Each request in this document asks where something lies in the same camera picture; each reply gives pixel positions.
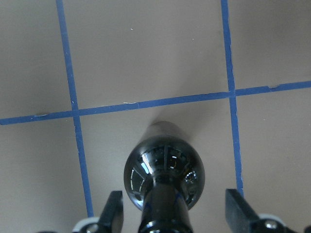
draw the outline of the vertical blue tape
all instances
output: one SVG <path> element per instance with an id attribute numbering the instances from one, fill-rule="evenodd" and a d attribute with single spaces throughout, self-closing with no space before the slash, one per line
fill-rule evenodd
<path id="1" fill-rule="evenodd" d="M 64 51 L 64 58 L 65 58 L 65 64 L 66 64 L 69 94 L 70 94 L 70 102 L 71 102 L 71 108 L 73 111 L 73 122 L 75 126 L 76 142 L 77 142 L 78 153 L 79 153 L 79 163 L 80 163 L 80 170 L 81 170 L 81 176 L 82 176 L 82 184 L 83 184 L 83 189 L 84 189 L 84 196 L 85 196 L 85 201 L 86 201 L 86 211 L 87 211 L 87 216 L 92 217 L 94 216 L 94 213 L 93 213 L 91 191 L 90 191 L 88 175 L 87 175 L 86 157 L 85 157 L 85 152 L 84 152 L 81 122 L 80 122 L 80 117 L 78 115 L 75 115 L 75 113 L 78 112 L 79 108 L 78 108 L 77 93 L 76 93 L 76 88 L 75 88 L 75 83 L 74 83 L 74 75 L 73 75 L 72 61 L 71 61 L 71 55 L 70 55 L 69 39 L 68 39 L 68 33 L 67 33 L 63 1 L 56 0 L 56 7 L 57 7 L 59 27 L 60 27 L 62 43 L 63 43 L 63 51 Z"/>
<path id="2" fill-rule="evenodd" d="M 233 65 L 231 60 L 231 36 L 229 29 L 229 11 L 228 1 L 222 0 L 222 18 L 223 18 L 223 30 L 224 30 L 224 44 L 225 44 L 225 60 L 228 78 L 228 90 L 231 94 L 229 97 L 230 114 L 231 114 L 231 129 L 233 139 L 233 151 L 234 151 L 234 163 L 237 190 L 243 195 L 243 179 L 242 179 L 242 163 L 241 163 L 241 151 L 240 151 L 240 136 L 239 136 L 239 123 L 237 115 L 237 100 L 235 95 L 235 83 L 233 76 Z"/>

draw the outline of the screw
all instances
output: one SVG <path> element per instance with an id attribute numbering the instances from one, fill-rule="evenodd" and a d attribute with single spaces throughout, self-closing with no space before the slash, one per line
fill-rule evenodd
<path id="1" fill-rule="evenodd" d="M 269 228 L 269 229 L 277 228 L 277 222 L 275 222 L 274 220 L 267 220 L 264 222 L 264 225 L 266 226 L 266 228 Z"/>
<path id="2" fill-rule="evenodd" d="M 86 229 L 86 233 L 96 233 L 97 230 L 98 230 L 98 225 L 94 223 Z"/>

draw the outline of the metal bolt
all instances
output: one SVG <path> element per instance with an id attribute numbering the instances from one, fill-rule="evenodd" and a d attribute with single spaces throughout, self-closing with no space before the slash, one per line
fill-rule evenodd
<path id="1" fill-rule="evenodd" d="M 86 229 L 86 233 L 96 233 L 97 230 L 98 230 L 98 225 L 94 223 Z"/>
<path id="2" fill-rule="evenodd" d="M 269 229 L 277 228 L 277 222 L 275 222 L 274 220 L 267 220 L 264 222 L 264 225 L 266 226 L 266 228 L 269 228 Z"/>

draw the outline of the beige surface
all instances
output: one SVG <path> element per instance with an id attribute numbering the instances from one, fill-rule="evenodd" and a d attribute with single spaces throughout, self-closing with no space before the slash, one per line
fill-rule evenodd
<path id="1" fill-rule="evenodd" d="M 55 1 L 0 1 L 0 117 L 70 110 Z"/>
<path id="2" fill-rule="evenodd" d="M 71 232 L 86 217 L 72 119 L 0 132 L 0 231 Z"/>
<path id="3" fill-rule="evenodd" d="M 238 97 L 246 199 L 298 232 L 311 216 L 311 90 Z"/>
<path id="4" fill-rule="evenodd" d="M 217 0 L 64 2 L 79 106 L 227 91 Z"/>
<path id="5" fill-rule="evenodd" d="M 230 0 L 236 88 L 309 81 L 311 1 Z"/>
<path id="6" fill-rule="evenodd" d="M 157 120 L 170 121 L 185 131 L 205 166 L 203 194 L 190 210 L 194 232 L 228 233 L 225 189 L 235 187 L 228 100 L 82 117 L 95 214 L 102 211 L 110 191 L 121 189 L 124 198 L 123 232 L 137 232 L 141 212 L 124 190 L 123 170 L 128 155 L 146 128 Z"/>

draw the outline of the grid square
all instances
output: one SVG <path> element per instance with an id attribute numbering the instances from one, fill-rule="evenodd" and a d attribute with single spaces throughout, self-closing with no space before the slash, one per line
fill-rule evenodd
<path id="1" fill-rule="evenodd" d="M 86 217 L 71 118 L 1 127 L 0 231 L 71 232 Z"/>
<path id="2" fill-rule="evenodd" d="M 303 232 L 311 216 L 311 90 L 238 97 L 246 199 Z"/>
<path id="3" fill-rule="evenodd" d="M 236 88 L 310 81 L 311 1 L 229 1 Z"/>
<path id="4" fill-rule="evenodd" d="M 70 109 L 54 1 L 1 1 L 0 117 Z"/>
<path id="5" fill-rule="evenodd" d="M 188 134 L 205 166 L 204 191 L 190 210 L 194 232 L 229 232 L 224 224 L 225 189 L 236 183 L 228 100 L 81 117 L 95 215 L 112 190 L 123 190 L 123 232 L 137 231 L 141 212 L 125 192 L 123 170 L 144 131 L 158 120 L 175 123 Z"/>
<path id="6" fill-rule="evenodd" d="M 64 2 L 81 108 L 227 91 L 220 2 Z"/>

